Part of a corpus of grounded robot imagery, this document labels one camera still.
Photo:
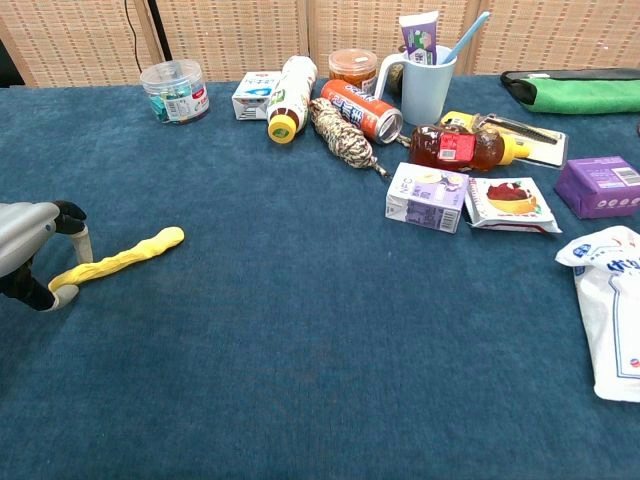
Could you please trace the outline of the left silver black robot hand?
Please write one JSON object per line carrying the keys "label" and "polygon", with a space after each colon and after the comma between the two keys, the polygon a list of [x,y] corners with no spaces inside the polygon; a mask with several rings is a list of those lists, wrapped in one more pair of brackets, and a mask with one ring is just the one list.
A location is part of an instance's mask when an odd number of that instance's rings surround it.
{"label": "left silver black robot hand", "polygon": [[1,205],[1,293],[40,312],[58,310],[78,294],[75,285],[54,290],[32,276],[35,254],[55,234],[68,235],[80,264],[93,261],[85,212],[73,202]]}

